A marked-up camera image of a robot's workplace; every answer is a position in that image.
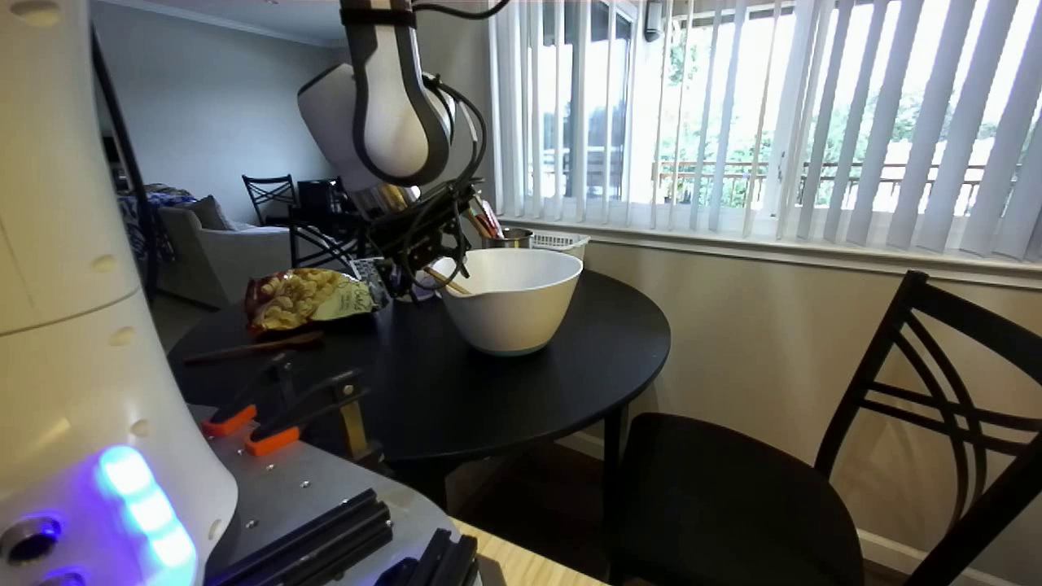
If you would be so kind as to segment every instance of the window sill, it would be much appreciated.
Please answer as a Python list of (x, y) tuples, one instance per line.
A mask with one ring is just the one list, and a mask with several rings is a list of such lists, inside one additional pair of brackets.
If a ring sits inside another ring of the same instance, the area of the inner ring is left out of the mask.
[(1016, 265), (1000, 257), (954, 257), (954, 254), (926, 254), (926, 252), (744, 240), (744, 238), (706, 238), (706, 236), (647, 236), (647, 231), (618, 231), (618, 228), (592, 228), (592, 224), (553, 224), (553, 220), (531, 220), (531, 217), (524, 220), (505, 217), (505, 224), (524, 224), (524, 228), (545, 228), (545, 231), (579, 231), (579, 236), (591, 236), (592, 245), (617, 245), (617, 248), (682, 252), (682, 254), (704, 254), (704, 257), (827, 268), (827, 269), (853, 269), (853, 275), (926, 269), (940, 284), (1042, 293), (1042, 265), (1032, 265), (1032, 259)]

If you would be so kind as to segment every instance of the cable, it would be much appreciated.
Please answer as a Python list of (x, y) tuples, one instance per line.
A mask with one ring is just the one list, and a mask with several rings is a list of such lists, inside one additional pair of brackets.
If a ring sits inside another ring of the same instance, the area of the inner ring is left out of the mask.
[(452, 8), (442, 8), (442, 2), (417, 2), (413, 12), (421, 9), (431, 9), (431, 12), (449, 12), (449, 15), (460, 15), (460, 19), (493, 19), (500, 9), (505, 9), (511, 0), (500, 0), (493, 9), (484, 12), (465, 12), (465, 9), (452, 9)]

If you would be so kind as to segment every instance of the window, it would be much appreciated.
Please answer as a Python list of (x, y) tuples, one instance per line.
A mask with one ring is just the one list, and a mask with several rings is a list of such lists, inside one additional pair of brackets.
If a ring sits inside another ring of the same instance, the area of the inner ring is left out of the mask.
[(1038, 0), (524, 0), (505, 217), (1035, 259)]

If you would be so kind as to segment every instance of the plate of food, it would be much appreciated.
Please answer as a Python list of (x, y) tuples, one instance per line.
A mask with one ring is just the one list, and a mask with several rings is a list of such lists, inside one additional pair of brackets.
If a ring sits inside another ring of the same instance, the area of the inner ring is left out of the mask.
[(368, 284), (325, 269), (295, 268), (248, 288), (248, 318), (254, 339), (291, 334), (303, 330), (342, 330), (375, 312)]

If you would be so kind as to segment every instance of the chair backrest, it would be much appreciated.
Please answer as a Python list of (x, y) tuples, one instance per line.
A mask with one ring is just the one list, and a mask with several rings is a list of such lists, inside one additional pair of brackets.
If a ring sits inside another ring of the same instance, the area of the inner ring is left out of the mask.
[(285, 224), (291, 220), (291, 208), (295, 202), (295, 181), (292, 175), (242, 175), (259, 220), (262, 224)]
[[(952, 353), (932, 330), (940, 326), (1006, 358), (1042, 390), (1042, 339), (972, 299), (907, 275), (853, 380), (825, 433), (814, 469), (832, 473), (860, 409), (886, 415), (948, 435), (959, 476), (954, 510), (943, 538), (914, 565), (909, 583), (952, 583), (972, 560), (1042, 492), (1042, 421), (986, 409), (975, 402)], [(913, 365), (920, 384), (882, 378), (889, 356)], [(990, 455), (1010, 467), (990, 480)]]

